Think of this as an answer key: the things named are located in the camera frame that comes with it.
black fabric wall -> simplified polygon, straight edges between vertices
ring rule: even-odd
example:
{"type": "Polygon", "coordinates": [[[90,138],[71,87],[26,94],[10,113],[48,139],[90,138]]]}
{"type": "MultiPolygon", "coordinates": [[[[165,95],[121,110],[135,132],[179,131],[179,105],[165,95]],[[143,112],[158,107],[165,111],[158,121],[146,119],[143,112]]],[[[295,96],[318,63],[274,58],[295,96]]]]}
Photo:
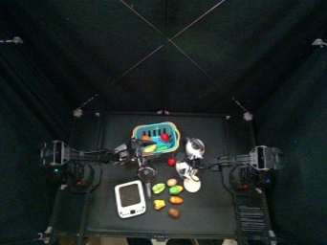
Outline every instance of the black fabric wall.
{"type": "Polygon", "coordinates": [[[257,140],[285,151],[269,192],[285,244],[327,244],[327,50],[317,48],[257,115],[257,140]]]}
{"type": "Polygon", "coordinates": [[[15,45],[0,47],[0,240],[44,232],[52,186],[40,168],[43,142],[68,139],[73,117],[15,45]]]}

red toy fruit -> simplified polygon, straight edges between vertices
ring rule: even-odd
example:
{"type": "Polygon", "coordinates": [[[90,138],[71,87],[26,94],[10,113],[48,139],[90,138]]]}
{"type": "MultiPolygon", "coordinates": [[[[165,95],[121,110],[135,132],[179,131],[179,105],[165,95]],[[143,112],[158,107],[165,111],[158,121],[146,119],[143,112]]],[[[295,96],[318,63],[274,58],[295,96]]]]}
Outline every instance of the red toy fruit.
{"type": "Polygon", "coordinates": [[[173,167],[177,165],[177,162],[178,161],[177,161],[177,159],[174,157],[169,158],[169,160],[167,160],[169,165],[173,166],[173,167]]]}
{"type": "Polygon", "coordinates": [[[169,134],[165,133],[165,134],[161,136],[161,138],[162,138],[163,142],[169,142],[169,139],[170,139],[169,134]]]}

